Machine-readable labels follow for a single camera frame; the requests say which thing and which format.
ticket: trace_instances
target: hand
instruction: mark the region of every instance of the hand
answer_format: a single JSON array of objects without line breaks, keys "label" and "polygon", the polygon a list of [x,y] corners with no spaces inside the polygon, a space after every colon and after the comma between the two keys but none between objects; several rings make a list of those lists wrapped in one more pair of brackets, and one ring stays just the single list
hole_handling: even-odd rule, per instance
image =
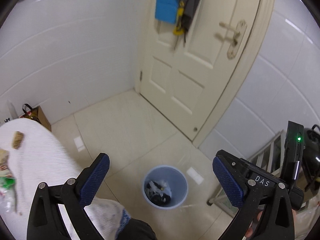
[{"label": "hand", "polygon": [[[293,214],[293,221],[295,221],[297,212],[292,209],[292,214]],[[260,221],[261,216],[262,216],[262,211],[258,214],[258,217],[257,217],[258,221]],[[244,236],[245,237],[250,237],[250,236],[252,236],[252,234],[253,234],[253,229],[250,226]]]}]

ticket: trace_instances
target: floor tile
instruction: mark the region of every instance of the floor tile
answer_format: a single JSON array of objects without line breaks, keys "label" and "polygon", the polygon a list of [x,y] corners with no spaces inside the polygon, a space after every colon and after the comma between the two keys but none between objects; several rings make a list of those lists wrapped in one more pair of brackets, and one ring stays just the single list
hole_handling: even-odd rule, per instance
[{"label": "floor tile", "polygon": [[221,212],[217,220],[199,240],[217,240],[226,230],[232,218],[225,212]]},{"label": "floor tile", "polygon": [[[83,143],[81,144],[82,139],[73,114],[56,122],[51,128],[52,133],[81,168],[86,168],[91,165],[93,160],[85,145]],[[96,197],[117,200],[105,182],[102,182]]]},{"label": "floor tile", "polygon": [[[188,180],[188,197],[173,210],[154,208],[142,195],[144,176],[151,168],[161,164],[177,167]],[[202,180],[194,180],[188,175],[191,167]],[[219,184],[212,172],[211,161],[180,132],[106,178],[106,183],[134,218],[151,225],[159,240],[198,239],[221,213],[217,206],[206,204]]]},{"label": "floor tile", "polygon": [[108,176],[145,155],[177,129],[142,96],[130,90],[75,113],[91,157],[110,156]]},{"label": "floor tile", "polygon": [[98,192],[96,193],[97,198],[103,198],[103,199],[111,199],[118,201],[115,195],[111,192],[105,181],[103,181],[99,187]]}]

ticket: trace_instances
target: trash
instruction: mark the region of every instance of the trash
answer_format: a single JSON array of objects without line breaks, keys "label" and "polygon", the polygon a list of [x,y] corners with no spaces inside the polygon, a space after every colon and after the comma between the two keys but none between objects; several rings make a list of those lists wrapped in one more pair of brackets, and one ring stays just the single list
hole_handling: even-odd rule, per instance
[{"label": "trash", "polygon": [[15,178],[8,168],[9,152],[0,149],[0,205],[6,212],[14,212],[16,207]]},{"label": "trash", "polygon": [[11,121],[13,118],[10,114],[8,106],[0,103],[0,126]]},{"label": "trash", "polygon": [[21,145],[21,142],[23,140],[23,133],[22,132],[19,132],[19,131],[16,131],[15,134],[14,134],[14,137],[13,137],[13,141],[12,141],[12,148],[13,149],[19,149],[20,148],[20,145]]},{"label": "trash", "polygon": [[[155,193],[152,193],[150,182],[155,185],[154,189],[157,192],[158,201],[152,199]],[[147,172],[141,184],[141,191],[143,197],[151,206],[159,209],[174,209],[180,206],[187,198],[188,182],[186,176],[177,168],[159,165]],[[170,197],[170,201],[168,197],[165,198],[160,193],[167,194]]]},{"label": "trash", "polygon": [[0,206],[8,213],[16,211],[14,187],[0,187]]},{"label": "trash", "polygon": [[171,201],[171,189],[164,180],[150,181],[144,190],[148,199],[157,206],[165,206]]},{"label": "trash", "polygon": [[295,239],[304,239],[320,215],[320,194],[314,196],[301,208],[294,220]]}]

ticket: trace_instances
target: trash can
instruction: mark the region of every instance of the trash can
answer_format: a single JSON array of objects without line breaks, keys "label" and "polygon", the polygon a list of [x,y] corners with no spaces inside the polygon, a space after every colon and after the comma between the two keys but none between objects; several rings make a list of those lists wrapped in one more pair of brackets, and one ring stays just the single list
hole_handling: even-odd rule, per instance
[{"label": "trash can", "polygon": [[[153,204],[145,193],[145,187],[150,181],[164,180],[168,183],[172,196],[171,201],[166,206],[157,206]],[[146,201],[159,209],[174,209],[180,206],[188,195],[188,182],[184,174],[177,168],[167,165],[160,165],[152,168],[145,176],[142,183],[142,194]]]}]

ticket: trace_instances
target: white door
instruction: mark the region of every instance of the white door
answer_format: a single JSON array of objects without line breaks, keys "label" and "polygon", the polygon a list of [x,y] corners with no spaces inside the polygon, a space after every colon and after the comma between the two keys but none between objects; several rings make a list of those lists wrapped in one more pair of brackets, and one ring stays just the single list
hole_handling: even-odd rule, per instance
[{"label": "white door", "polygon": [[[193,140],[213,110],[236,68],[249,37],[260,0],[201,0],[184,46],[174,50],[174,25],[149,20],[140,93]],[[234,32],[219,26],[247,29],[233,59],[227,52]]]}]

